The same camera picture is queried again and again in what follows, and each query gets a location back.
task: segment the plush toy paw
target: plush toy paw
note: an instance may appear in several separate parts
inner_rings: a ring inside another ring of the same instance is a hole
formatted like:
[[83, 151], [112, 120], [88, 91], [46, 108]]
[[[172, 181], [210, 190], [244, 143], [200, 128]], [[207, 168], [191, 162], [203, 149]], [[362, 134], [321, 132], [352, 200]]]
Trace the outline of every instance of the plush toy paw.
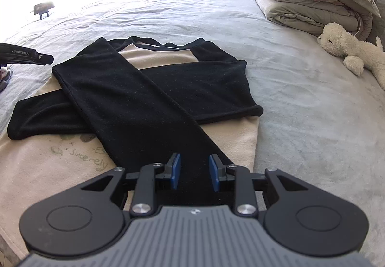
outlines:
[[345, 67], [350, 70], [354, 75], [361, 77], [363, 72], [363, 61], [358, 56], [347, 56], [343, 60]]

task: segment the black bracket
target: black bracket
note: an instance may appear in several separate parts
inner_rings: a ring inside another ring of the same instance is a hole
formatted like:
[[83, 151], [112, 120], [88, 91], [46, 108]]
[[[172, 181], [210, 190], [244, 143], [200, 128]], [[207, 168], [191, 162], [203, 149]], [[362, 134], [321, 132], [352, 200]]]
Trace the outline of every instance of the black bracket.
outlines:
[[[234, 190], [234, 213], [257, 218], [286, 248], [318, 257], [361, 249], [369, 223], [356, 205], [275, 167], [250, 173], [242, 166], [224, 166], [213, 154], [209, 170], [214, 190]], [[258, 211], [255, 191], [262, 191], [267, 211]]]
[[42, 15], [47, 14], [47, 17], [49, 16], [49, 9], [54, 8], [55, 6], [53, 5], [53, 2], [44, 2], [44, 3], [39, 3], [33, 6], [33, 14], [39, 14], [40, 19], [43, 19]]
[[52, 63], [52, 55], [38, 53], [29, 47], [0, 43], [0, 66], [7, 66], [7, 64], [47, 65]]
[[[29, 251], [48, 257], [81, 257], [111, 246], [133, 217], [156, 211], [156, 190], [175, 189], [180, 155], [152, 163], [139, 173], [117, 167], [28, 208], [19, 229]], [[135, 193], [130, 212], [122, 211], [128, 190]]]

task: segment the plush toy ear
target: plush toy ear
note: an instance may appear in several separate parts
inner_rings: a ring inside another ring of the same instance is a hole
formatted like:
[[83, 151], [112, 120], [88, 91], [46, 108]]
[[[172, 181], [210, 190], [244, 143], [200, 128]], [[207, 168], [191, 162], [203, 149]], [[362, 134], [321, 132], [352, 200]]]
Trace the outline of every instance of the plush toy ear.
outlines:
[[344, 33], [347, 33], [345, 28], [337, 23], [328, 23], [324, 29], [323, 33], [325, 37], [328, 38], [328, 42], [333, 43], [337, 48], [341, 47], [341, 39]]

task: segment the black sleeve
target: black sleeve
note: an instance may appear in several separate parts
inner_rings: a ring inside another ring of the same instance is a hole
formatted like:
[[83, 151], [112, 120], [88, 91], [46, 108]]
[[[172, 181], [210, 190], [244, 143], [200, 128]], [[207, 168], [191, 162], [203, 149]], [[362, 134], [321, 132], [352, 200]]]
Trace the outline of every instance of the black sleeve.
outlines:
[[234, 56], [217, 47], [215, 43], [206, 41], [190, 49], [198, 61], [236, 62]]
[[160, 205], [222, 205], [232, 194], [215, 193], [208, 158], [231, 161], [196, 121], [104, 39], [52, 69], [65, 96], [92, 127], [108, 155], [127, 172], [181, 154], [178, 190], [161, 191]]
[[8, 125], [10, 139], [37, 134], [89, 133], [90, 127], [79, 116], [62, 90], [20, 100]]

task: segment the gray ribbed plate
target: gray ribbed plate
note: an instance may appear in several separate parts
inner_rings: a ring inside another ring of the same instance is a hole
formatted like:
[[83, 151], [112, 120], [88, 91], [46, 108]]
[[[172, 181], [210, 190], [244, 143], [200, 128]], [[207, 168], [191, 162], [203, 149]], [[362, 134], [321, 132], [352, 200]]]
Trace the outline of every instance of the gray ribbed plate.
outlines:
[[136, 219], [109, 249], [91, 257], [57, 261], [28, 256], [22, 267], [370, 267], [358, 253], [312, 258], [291, 252], [257, 220], [234, 215], [227, 206], [163, 207]]

